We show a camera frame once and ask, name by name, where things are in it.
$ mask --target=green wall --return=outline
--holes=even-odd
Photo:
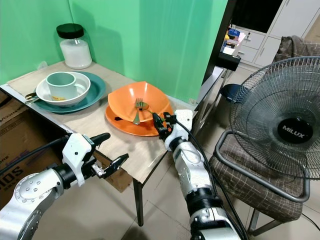
[[[227,0],[69,0],[95,62],[196,99]]]
[[[196,99],[228,0],[0,0],[0,83],[62,61],[56,26],[74,21],[95,62]]]
[[[0,0],[0,84],[63,60],[56,27],[72,22],[68,0]]]

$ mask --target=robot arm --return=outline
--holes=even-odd
[[[167,127],[153,114],[153,122],[168,151],[173,152],[180,187],[190,215],[192,240],[240,240],[235,227],[223,209],[223,203],[212,185],[204,166],[204,157],[188,141],[187,129],[192,128],[191,110],[176,110],[175,115],[164,113]]]
[[[92,156],[96,146],[109,137],[109,133],[103,133],[90,139],[74,133],[63,148],[62,165],[24,177],[16,185],[9,203],[0,211],[1,239],[32,239],[40,218],[64,190],[76,184],[80,187],[94,175],[107,178],[117,171],[128,154],[119,156],[106,169],[99,167]]]

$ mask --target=orange bowl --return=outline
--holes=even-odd
[[[165,110],[165,112],[169,112],[170,114],[173,114],[173,110],[170,105]],[[111,123],[115,128],[127,134],[132,134],[132,135],[142,136],[142,137],[154,137],[159,135],[158,131],[154,126],[153,120],[141,122],[139,125],[135,125],[130,121],[126,121],[124,119],[119,118],[111,110],[110,106],[107,106],[105,109],[105,117],[109,121],[109,123]]]
[[[166,111],[170,105],[167,96],[155,86],[146,81],[135,82],[123,86],[108,95],[109,106],[118,117],[133,122],[137,113],[135,102],[142,98],[149,105],[148,110],[160,114]],[[140,122],[152,120],[152,114],[148,111],[139,111]]]

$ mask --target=mug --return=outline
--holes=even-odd
[[[77,97],[77,87],[83,89],[83,91],[86,90],[81,84],[76,84],[76,77],[68,72],[58,71],[51,73],[46,77],[45,81],[54,101],[69,100]]]

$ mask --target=brown fabric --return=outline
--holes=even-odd
[[[301,56],[320,56],[320,44],[298,36],[283,36],[273,62]]]
[[[303,181],[300,178],[280,175],[265,165],[254,160],[239,145],[233,135],[228,135],[220,152],[222,156],[249,172],[269,181],[287,193],[299,196],[303,190]],[[226,190],[271,218],[280,222],[297,220],[302,213],[302,203],[289,201],[241,173],[231,169],[218,161],[214,156],[210,165]]]

